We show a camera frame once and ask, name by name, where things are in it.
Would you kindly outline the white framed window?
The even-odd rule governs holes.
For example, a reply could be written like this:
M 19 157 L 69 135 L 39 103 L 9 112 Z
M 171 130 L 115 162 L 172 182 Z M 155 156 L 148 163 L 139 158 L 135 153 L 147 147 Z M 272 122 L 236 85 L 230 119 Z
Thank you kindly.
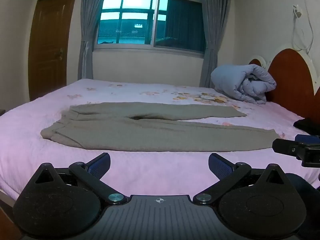
M 201 0 L 103 0 L 95 47 L 202 54 Z

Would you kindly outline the grey curtain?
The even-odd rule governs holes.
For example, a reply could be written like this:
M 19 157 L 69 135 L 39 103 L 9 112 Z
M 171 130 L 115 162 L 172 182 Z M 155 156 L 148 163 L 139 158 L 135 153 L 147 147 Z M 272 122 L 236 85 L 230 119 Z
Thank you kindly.
M 200 87 L 211 87 L 210 75 L 217 67 L 218 53 L 225 33 L 231 0 L 202 0 L 203 28 L 206 48 Z
M 81 0 L 78 79 L 93 79 L 93 47 L 104 0 Z

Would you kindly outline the brown wooden door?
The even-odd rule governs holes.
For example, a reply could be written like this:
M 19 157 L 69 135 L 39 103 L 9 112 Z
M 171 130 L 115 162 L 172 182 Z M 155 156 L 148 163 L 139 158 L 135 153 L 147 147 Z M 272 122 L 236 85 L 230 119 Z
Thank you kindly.
M 37 0 L 28 51 L 31 101 L 67 84 L 67 50 L 75 0 Z

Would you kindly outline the grey-brown fleece pants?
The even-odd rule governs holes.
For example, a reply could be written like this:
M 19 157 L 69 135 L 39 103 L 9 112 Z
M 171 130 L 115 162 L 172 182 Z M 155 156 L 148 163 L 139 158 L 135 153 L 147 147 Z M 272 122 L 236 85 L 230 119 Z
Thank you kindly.
M 235 118 L 233 107 L 104 102 L 71 106 L 41 136 L 86 150 L 129 152 L 232 152 L 270 148 L 278 134 L 247 126 L 207 124 Z

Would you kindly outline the rolled light blue quilt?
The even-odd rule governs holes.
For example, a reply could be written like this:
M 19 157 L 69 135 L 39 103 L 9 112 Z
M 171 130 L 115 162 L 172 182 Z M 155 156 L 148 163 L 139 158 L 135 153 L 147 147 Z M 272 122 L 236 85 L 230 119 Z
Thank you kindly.
M 271 74 L 256 64 L 219 66 L 210 78 L 217 92 L 254 104 L 265 104 L 266 93 L 277 86 Z

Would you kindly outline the left grey curtain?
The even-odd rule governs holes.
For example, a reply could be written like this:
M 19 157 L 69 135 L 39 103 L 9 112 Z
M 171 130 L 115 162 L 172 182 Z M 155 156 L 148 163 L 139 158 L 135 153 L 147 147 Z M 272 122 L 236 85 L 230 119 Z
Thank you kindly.
M 93 79 L 93 47 L 104 0 L 81 0 L 78 79 Z

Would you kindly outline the right grey curtain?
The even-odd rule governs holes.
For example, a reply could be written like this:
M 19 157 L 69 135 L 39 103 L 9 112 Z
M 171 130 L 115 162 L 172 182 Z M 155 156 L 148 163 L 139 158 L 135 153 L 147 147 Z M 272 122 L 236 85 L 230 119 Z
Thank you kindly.
M 217 67 L 218 53 L 225 33 L 231 0 L 202 0 L 203 28 L 206 48 L 200 87 L 211 87 L 210 75 Z

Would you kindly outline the black cloth on bed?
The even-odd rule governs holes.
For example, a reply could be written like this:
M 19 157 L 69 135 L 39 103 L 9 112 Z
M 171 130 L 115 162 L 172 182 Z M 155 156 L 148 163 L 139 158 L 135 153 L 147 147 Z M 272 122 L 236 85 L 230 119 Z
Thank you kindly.
M 310 135 L 320 135 L 320 124 L 309 118 L 294 122 L 293 126 Z

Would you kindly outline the red wooden headboard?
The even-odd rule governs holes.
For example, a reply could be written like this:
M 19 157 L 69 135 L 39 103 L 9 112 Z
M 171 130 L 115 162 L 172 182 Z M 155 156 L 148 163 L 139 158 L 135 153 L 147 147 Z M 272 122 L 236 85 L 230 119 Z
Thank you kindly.
M 319 91 L 315 91 L 310 67 L 311 63 L 291 48 L 276 53 L 267 71 L 277 86 L 266 93 L 266 98 L 298 116 L 319 123 Z

